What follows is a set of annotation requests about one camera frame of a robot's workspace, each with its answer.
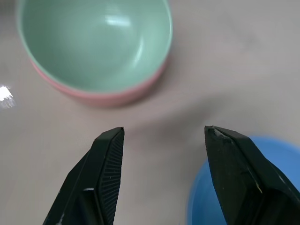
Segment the green bowl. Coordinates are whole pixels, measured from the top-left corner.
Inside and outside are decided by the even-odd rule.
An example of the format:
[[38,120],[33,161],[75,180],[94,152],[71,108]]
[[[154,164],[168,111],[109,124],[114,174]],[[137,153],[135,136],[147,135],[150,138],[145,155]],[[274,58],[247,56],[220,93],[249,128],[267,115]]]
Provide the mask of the green bowl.
[[18,31],[31,61],[70,89],[128,90],[170,51],[167,0],[18,0]]

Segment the pink bowl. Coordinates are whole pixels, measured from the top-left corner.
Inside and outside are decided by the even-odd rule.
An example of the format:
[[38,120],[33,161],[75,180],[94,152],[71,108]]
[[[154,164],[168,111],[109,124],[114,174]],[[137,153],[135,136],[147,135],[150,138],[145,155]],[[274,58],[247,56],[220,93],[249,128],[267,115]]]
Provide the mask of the pink bowl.
[[166,56],[161,66],[149,79],[127,90],[119,92],[88,92],[71,88],[56,81],[47,75],[46,72],[42,71],[42,66],[30,59],[30,63],[36,72],[59,92],[85,105],[99,106],[103,108],[127,105],[146,96],[158,83],[168,65],[168,61],[169,55]]

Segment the blue bowl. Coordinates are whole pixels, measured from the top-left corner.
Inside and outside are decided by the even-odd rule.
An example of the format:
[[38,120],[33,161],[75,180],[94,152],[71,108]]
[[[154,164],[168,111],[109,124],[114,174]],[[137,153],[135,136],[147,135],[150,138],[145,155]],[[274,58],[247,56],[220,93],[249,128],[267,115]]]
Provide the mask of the blue bowl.
[[[300,145],[268,136],[250,138],[300,192]],[[213,187],[208,161],[199,169],[191,188],[186,225],[227,225]]]

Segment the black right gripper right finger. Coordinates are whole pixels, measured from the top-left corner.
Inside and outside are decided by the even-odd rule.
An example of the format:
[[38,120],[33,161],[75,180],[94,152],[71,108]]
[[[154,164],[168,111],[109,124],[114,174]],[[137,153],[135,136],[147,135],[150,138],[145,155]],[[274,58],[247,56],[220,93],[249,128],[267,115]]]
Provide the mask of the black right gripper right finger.
[[249,137],[215,126],[204,135],[227,225],[300,225],[300,191]]

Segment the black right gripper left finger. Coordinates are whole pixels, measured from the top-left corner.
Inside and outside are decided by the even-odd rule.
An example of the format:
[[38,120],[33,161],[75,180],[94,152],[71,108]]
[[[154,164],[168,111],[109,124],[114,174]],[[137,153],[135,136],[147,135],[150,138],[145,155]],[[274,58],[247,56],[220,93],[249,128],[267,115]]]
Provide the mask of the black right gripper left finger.
[[125,130],[98,136],[65,178],[43,225],[113,225]]

